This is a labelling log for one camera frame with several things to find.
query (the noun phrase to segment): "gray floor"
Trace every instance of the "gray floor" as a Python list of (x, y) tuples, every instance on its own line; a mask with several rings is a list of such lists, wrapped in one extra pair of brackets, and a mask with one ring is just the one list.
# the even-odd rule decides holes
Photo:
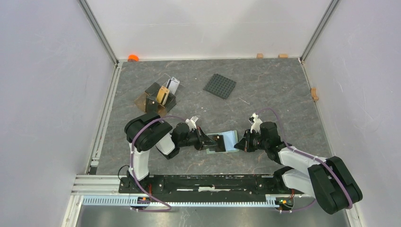
[[(214, 73), (237, 82), (226, 100), (203, 90)], [(181, 81), (176, 93), (177, 106), (169, 115), (200, 117), (206, 133), (238, 130), (242, 137), (250, 128), (247, 118), (255, 111), (271, 107), (280, 114), (288, 142), (314, 155), (330, 156), (322, 124), (311, 99), (308, 83), (297, 59), (242, 59), (196, 61), (125, 62), (114, 98), (98, 175), (116, 175), (129, 163), (129, 147), (123, 131), (125, 124), (143, 112), (134, 100), (153, 82), (161, 84), (169, 77)], [(276, 121), (269, 112), (263, 121)], [(175, 127), (178, 121), (169, 120)], [(264, 151), (206, 154), (194, 148), (182, 148), (180, 154), (166, 160), (155, 148), (149, 158), (151, 174), (268, 174), (281, 168)]]
[[(296, 199), (296, 208), (310, 199)], [(180, 207), (167, 213), (137, 213), (128, 207), (82, 206), (78, 227), (349, 227), (344, 210), (333, 215), (318, 204), (292, 214), (273, 208)]]

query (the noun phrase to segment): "small wooden block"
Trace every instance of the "small wooden block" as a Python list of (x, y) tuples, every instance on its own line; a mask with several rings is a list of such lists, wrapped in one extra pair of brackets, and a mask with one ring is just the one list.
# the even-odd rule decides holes
[(279, 54), (279, 58), (288, 58), (288, 54), (281, 53), (281, 54)]
[(312, 95), (312, 99), (313, 99), (314, 102), (319, 100), (319, 97), (316, 95), (316, 88), (315, 87), (311, 88), (311, 95)]

